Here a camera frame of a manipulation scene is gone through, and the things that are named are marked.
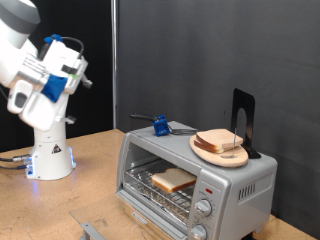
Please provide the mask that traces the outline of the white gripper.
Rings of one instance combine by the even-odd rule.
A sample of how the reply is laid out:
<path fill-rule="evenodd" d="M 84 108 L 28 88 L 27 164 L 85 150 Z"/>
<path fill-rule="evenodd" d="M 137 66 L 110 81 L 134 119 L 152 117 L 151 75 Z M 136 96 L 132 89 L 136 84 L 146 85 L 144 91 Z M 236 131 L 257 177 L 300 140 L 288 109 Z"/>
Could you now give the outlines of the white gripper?
<path fill-rule="evenodd" d="M 64 118 L 68 98 L 79 82 L 87 89 L 93 82 L 85 75 L 88 62 L 82 52 L 68 48 L 61 41 L 50 44 L 40 65 L 44 70 L 40 71 L 38 87 L 33 89 L 19 117 L 39 131 L 49 131 L 55 122 Z M 67 124 L 75 121 L 74 116 L 65 118 Z"/>

